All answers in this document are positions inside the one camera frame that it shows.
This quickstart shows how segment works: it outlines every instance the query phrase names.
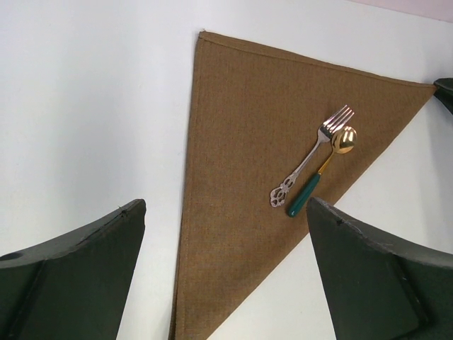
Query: ornate fork handle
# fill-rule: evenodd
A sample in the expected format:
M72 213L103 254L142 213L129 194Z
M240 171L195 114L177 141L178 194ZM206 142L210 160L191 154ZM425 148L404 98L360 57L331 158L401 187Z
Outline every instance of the ornate fork handle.
M289 190L292 188L294 183L296 183L297 177L299 177L302 169L305 167L305 164L308 163L311 156L313 156L316 149L318 149L319 145L321 144L320 139L316 142L313 149L311 149L310 153L305 157L302 163L295 169L292 174L290 174L285 180L274 190L270 192L270 205L274 208L280 207L281 205L285 204L285 198L288 194Z

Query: fork head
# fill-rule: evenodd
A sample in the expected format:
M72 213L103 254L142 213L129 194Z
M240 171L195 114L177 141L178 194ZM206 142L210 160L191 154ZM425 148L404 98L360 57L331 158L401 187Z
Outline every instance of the fork head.
M328 139L331 139L333 134L345 126L353 116L354 111L348 105L344 105L321 125L319 131Z

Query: pink wall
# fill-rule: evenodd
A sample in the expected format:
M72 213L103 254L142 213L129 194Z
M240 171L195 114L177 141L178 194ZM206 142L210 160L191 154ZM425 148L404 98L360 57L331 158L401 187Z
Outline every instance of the pink wall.
M349 0L453 23L453 0Z

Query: black object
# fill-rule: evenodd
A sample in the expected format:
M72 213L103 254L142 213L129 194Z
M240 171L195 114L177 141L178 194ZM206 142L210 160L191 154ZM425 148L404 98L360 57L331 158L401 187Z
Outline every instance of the black object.
M143 200L0 257L0 339L114 340L144 234Z
M318 198L309 201L307 215L338 340L453 339L453 255Z
M453 78L442 78L434 82L437 90L434 96L439 99L453 115Z

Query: green spoon handle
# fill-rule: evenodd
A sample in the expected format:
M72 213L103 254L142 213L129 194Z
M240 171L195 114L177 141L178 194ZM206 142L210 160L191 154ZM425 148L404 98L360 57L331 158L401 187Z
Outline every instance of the green spoon handle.
M289 207L289 210L287 211L288 216L296 217L296 215L299 213L299 211L304 206L305 202L307 202L307 200L309 199L311 193L315 189L316 184L318 184L320 179L321 179L321 174L319 172L314 174L313 177L311 177L308 184L302 189L300 194L297 196L297 198L294 200L294 202Z

